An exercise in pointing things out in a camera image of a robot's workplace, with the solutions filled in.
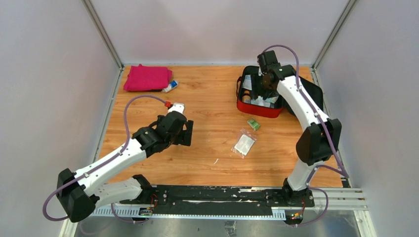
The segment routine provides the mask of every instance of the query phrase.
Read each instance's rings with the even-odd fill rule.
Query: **wood grain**
[[[302,134],[296,117],[284,109],[278,118],[263,118],[244,114],[236,108],[236,79],[242,74],[240,66],[170,66],[178,88],[169,93],[153,92],[172,103],[185,104],[185,115],[193,120],[192,146],[171,146],[136,163],[114,177],[111,182],[143,174],[152,184],[171,185],[230,185],[282,186],[297,161],[295,144]],[[111,114],[100,157],[113,151],[125,141],[123,110],[126,103],[143,92],[123,91],[130,67],[126,67]],[[300,75],[311,80],[309,68]],[[149,125],[157,115],[165,115],[162,103],[140,98],[127,113],[130,133]],[[247,120],[255,118],[261,128],[248,155],[241,159],[231,151],[240,129],[251,131]],[[328,165],[336,167],[333,159]],[[341,187],[339,175],[319,170],[313,186]]]

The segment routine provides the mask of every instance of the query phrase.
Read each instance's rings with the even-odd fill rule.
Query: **pink towel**
[[[126,91],[161,90],[168,86],[172,71],[167,67],[132,66],[124,84]]]

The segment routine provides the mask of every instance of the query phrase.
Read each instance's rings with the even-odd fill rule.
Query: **white wall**
[[[121,60],[256,64],[272,44],[316,59],[347,0],[93,0]],[[295,63],[284,51],[283,63]]]
[[[377,236],[417,236],[419,2],[359,1],[319,68]]]
[[[0,73],[0,235],[57,236],[42,203],[92,161],[118,69],[81,1],[0,0]]]

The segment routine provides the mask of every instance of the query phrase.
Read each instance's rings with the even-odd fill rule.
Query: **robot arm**
[[[288,102],[304,131],[296,145],[299,159],[291,175],[285,179],[283,186],[286,198],[300,200],[307,193],[307,181],[315,174],[316,166],[323,164],[332,155],[318,117],[325,122],[336,149],[339,143],[341,124],[337,119],[330,119],[316,105],[302,86],[300,78],[298,78],[299,83],[296,83],[295,71],[293,71],[293,75],[283,73],[274,51],[260,54],[258,62],[263,75],[259,85],[260,90],[265,91],[265,95],[276,90]]]
[[[130,165],[145,160],[172,144],[190,146],[193,121],[186,119],[183,115],[184,109],[183,104],[174,103],[166,116],[158,116],[156,122],[135,132],[124,151],[121,151],[121,148],[124,147],[122,144],[121,147],[116,148],[102,159],[78,169],[74,173],[69,169],[63,170],[58,176],[58,187],[84,176],[83,179],[57,194],[70,220],[72,222],[81,221],[89,216],[95,208],[103,205],[126,199],[141,199],[143,190],[150,187],[142,175],[135,175],[118,183],[105,183]],[[115,155],[119,156],[93,173],[87,174],[88,171]]]

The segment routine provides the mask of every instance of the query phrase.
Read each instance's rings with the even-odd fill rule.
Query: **green package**
[[[250,127],[253,128],[254,131],[256,131],[260,128],[260,124],[258,122],[256,122],[256,120],[254,120],[254,118],[251,118],[250,120],[248,120],[248,124],[250,125]]]

